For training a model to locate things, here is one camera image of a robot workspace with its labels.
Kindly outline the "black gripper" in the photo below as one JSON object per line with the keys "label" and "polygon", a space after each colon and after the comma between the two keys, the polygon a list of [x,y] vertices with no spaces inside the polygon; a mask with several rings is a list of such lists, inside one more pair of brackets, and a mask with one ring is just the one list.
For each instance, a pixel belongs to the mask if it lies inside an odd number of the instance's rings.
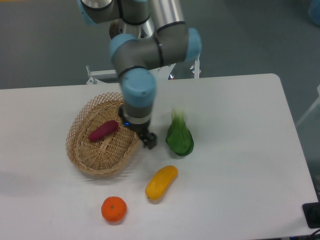
{"label": "black gripper", "polygon": [[138,134],[144,148],[149,150],[157,145],[157,136],[148,131],[151,122],[152,106],[133,107],[120,106],[118,116],[122,125]]}

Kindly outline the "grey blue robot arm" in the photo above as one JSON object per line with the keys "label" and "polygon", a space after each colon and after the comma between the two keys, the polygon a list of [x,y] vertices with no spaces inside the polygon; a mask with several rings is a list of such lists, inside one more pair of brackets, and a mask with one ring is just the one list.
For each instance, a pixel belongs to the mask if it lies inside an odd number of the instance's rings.
{"label": "grey blue robot arm", "polygon": [[179,0],[80,0],[77,4],[85,21],[93,25],[119,19],[130,27],[141,27],[153,21],[150,36],[123,30],[109,45],[124,98],[118,114],[152,149],[157,137],[148,129],[156,96],[151,70],[195,59],[202,51],[199,32],[187,27]]}

